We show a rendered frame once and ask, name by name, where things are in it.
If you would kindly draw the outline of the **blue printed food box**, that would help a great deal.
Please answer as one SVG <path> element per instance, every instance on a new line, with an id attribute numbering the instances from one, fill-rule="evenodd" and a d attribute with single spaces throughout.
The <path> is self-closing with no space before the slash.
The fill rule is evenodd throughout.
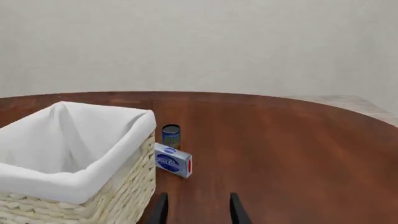
<path id="1" fill-rule="evenodd" d="M 185 179 L 190 177 L 193 172 L 191 154 L 160 143 L 155 143 L 154 149 L 155 163 L 157 167 L 165 169 Z"/>

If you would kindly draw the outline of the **blue soup tin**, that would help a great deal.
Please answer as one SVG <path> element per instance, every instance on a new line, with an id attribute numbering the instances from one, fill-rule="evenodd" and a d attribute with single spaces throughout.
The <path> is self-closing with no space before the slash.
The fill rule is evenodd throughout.
<path id="1" fill-rule="evenodd" d="M 162 144 L 180 150 L 181 134 L 177 124 L 166 124 L 162 127 Z"/>

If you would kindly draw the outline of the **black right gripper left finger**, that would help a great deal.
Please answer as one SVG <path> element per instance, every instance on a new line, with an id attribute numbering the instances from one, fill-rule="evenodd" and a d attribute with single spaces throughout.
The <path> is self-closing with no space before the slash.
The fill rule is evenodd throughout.
<path id="1" fill-rule="evenodd" d="M 166 224 L 168 210 L 169 210 L 168 194 L 161 193 L 149 217 L 149 224 Z"/>

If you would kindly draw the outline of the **woven basket with white liner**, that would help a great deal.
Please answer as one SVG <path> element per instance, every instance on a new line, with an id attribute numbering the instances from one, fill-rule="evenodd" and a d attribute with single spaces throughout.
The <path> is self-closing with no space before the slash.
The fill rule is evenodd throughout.
<path id="1" fill-rule="evenodd" d="M 0 128 L 0 224 L 136 224 L 155 128 L 151 110 L 65 101 Z"/>

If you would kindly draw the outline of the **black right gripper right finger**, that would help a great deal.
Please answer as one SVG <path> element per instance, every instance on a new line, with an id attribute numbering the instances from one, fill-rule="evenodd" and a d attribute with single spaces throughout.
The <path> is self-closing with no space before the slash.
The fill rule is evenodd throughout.
<path id="1" fill-rule="evenodd" d="M 232 224 L 252 224 L 252 221 L 245 211 L 238 194 L 230 193 L 229 212 Z"/>

